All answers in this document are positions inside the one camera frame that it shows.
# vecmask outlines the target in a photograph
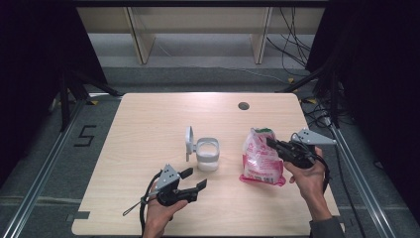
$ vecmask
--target wire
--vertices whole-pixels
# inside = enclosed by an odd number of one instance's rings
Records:
[[[334,136],[334,133],[331,131],[331,128],[328,127],[328,129],[329,129],[331,135],[333,136],[334,140],[337,140],[337,138]],[[346,185],[345,180],[344,180],[343,170],[342,170],[342,165],[341,165],[341,160],[340,160],[340,152],[339,152],[338,145],[336,145],[334,148],[336,150],[337,165],[339,167],[340,180],[341,180],[341,182],[343,184],[343,189],[344,189],[344,191],[346,193],[347,198],[349,199],[350,207],[352,208],[352,211],[353,211],[353,213],[354,213],[354,215],[356,217],[356,221],[358,222],[359,229],[361,230],[362,237],[365,238],[365,237],[367,237],[366,234],[365,234],[365,230],[364,230],[364,228],[362,226],[361,219],[359,218],[359,215],[356,212],[355,205],[353,203],[352,197],[350,196],[349,190],[347,189],[347,185]]]
[[[291,8],[291,24],[289,25],[286,17],[284,16],[284,13],[282,11],[281,8],[279,8],[281,16],[284,20],[284,23],[287,26],[287,29],[289,31],[289,34],[287,36],[287,38],[284,35],[281,35],[283,38],[286,39],[286,44],[284,45],[284,49],[286,48],[288,43],[292,43],[296,46],[297,51],[300,55],[301,60],[303,61],[303,59],[305,59],[305,61],[308,60],[306,54],[303,52],[303,50],[306,50],[307,52],[310,52],[310,48],[308,46],[306,46],[305,44],[303,44],[299,38],[296,36],[296,27],[295,27],[295,14],[296,14],[296,8]]]
[[[159,45],[159,44],[157,44],[157,46],[165,53],[165,54],[167,54],[169,57],[171,57],[171,58],[173,58],[173,55],[171,55],[170,53],[168,53],[161,45]],[[206,67],[203,67],[203,66],[198,66],[198,65],[193,65],[193,64],[191,64],[191,65],[187,65],[186,67],[198,67],[198,68],[206,68]],[[260,76],[260,77],[268,77],[268,78],[274,78],[274,79],[276,79],[276,80],[278,80],[278,81],[280,81],[281,83],[284,83],[284,84],[287,84],[287,85],[290,85],[290,83],[288,82],[288,81],[286,81],[286,80],[283,80],[283,79],[281,79],[281,78],[278,78],[278,77],[275,77],[275,76],[272,76],[272,75],[267,75],[267,74],[261,74],[261,73],[256,73],[256,72],[252,72],[252,71],[250,71],[250,70],[248,70],[248,69],[244,69],[244,68],[237,68],[237,67],[222,67],[222,66],[216,66],[216,68],[223,68],[223,69],[227,69],[227,70],[237,70],[237,71],[244,71],[244,72],[247,72],[247,73],[250,73],[250,74],[253,74],[253,75],[256,75],[256,76]]]

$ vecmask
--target snack bag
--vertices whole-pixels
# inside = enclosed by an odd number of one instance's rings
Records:
[[[286,180],[283,176],[283,160],[277,151],[266,144],[266,138],[275,140],[274,132],[268,128],[251,128],[244,143],[244,173],[240,180],[258,181],[282,186]]]

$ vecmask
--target floor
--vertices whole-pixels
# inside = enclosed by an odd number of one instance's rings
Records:
[[[283,49],[285,40],[282,36],[268,37]],[[283,56],[270,43],[267,43],[265,47],[262,64],[255,64],[250,39],[246,35],[157,35],[149,61],[143,65],[138,63],[130,35],[94,34],[90,35],[90,39],[105,73],[113,75],[110,84],[117,87],[125,86],[122,85],[125,82],[119,79],[119,71],[138,72],[146,68],[154,71],[168,70],[169,75],[171,68],[172,70],[186,67],[197,70],[208,68],[221,74],[232,71],[242,72],[260,77],[260,80],[274,80],[274,82],[287,82],[290,78],[299,78],[300,76],[295,75],[296,73],[308,73],[302,70],[304,67],[295,59]],[[299,36],[299,39],[310,47],[313,36]],[[294,56],[299,56],[297,48],[292,44],[288,44],[286,50]],[[286,69],[281,76],[273,73],[279,68]],[[118,104],[118,100],[104,100],[97,106],[84,106],[78,116],[78,121],[74,123],[74,132],[64,142],[66,146],[60,152],[62,156],[54,164],[46,184],[41,187],[42,191],[36,199],[37,203],[20,233],[21,237],[74,237],[71,234],[72,216],[77,211],[88,184],[88,179],[80,178],[89,178],[92,173],[102,143],[106,138],[107,129],[112,123],[112,113],[115,113]],[[316,104],[302,104],[302,110],[308,115],[308,124],[315,125],[313,118],[320,115],[315,111],[316,109]],[[346,225],[346,237],[418,237],[419,225],[411,216],[386,173],[374,163],[374,155],[364,142],[357,124],[349,115],[344,115],[341,120],[343,126],[340,133],[344,135],[364,179],[380,204],[380,208],[385,212],[390,222],[389,227],[393,232],[393,235],[386,236],[378,231],[380,229],[374,223],[369,206],[366,205],[362,192],[356,185],[355,178],[352,177],[348,161],[343,159],[343,154],[337,156],[334,149],[325,148],[334,178],[330,186]],[[84,156],[86,151],[83,148],[77,148],[77,151],[74,151],[74,144],[86,143],[86,141],[80,141],[78,134],[86,125],[95,125],[95,131],[98,132],[90,145],[93,153],[89,153],[87,157]],[[39,170],[42,169],[44,160],[49,156],[59,126],[59,110],[54,110],[43,125],[43,130],[40,130],[39,140],[34,142],[31,151],[28,152],[28,157],[15,168],[0,190],[0,230],[2,233],[5,232],[6,224],[14,216],[19,204],[30,190]],[[311,129],[331,137],[330,131],[322,126],[314,126]]]

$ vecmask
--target tape mark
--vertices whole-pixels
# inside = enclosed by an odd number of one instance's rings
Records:
[[[90,147],[90,144],[92,143],[92,140],[93,140],[94,136],[83,135],[84,130],[86,130],[86,128],[96,128],[96,125],[85,125],[85,126],[83,126],[78,138],[89,138],[89,142],[87,144],[74,144],[74,147]]]

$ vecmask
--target tripod leg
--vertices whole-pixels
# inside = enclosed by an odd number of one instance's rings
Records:
[[[68,104],[67,85],[65,83],[65,73],[60,78],[59,95],[61,99],[61,129],[64,131],[70,121],[70,108]]]
[[[124,95],[124,93],[118,92],[117,90],[114,90],[113,88],[111,88],[111,87],[109,87],[109,86],[107,86],[107,85],[105,85],[103,83],[100,83],[100,82],[96,81],[95,79],[87,76],[86,74],[84,74],[84,73],[82,73],[80,71],[75,71],[74,70],[72,73],[74,73],[74,75],[77,78],[81,79],[82,81],[85,81],[85,82],[87,82],[89,84],[92,84],[93,86],[95,86],[95,87],[103,90],[104,92],[108,92],[112,96],[123,96]]]
[[[285,88],[282,91],[279,92],[292,92],[294,90],[296,90],[297,88],[305,85],[306,83],[312,81],[313,79],[319,77],[324,71],[324,67],[320,67],[318,69],[316,69],[314,72],[312,72],[311,74],[305,76],[304,78],[300,79],[298,82],[296,82],[293,85],[288,86],[287,88]]]

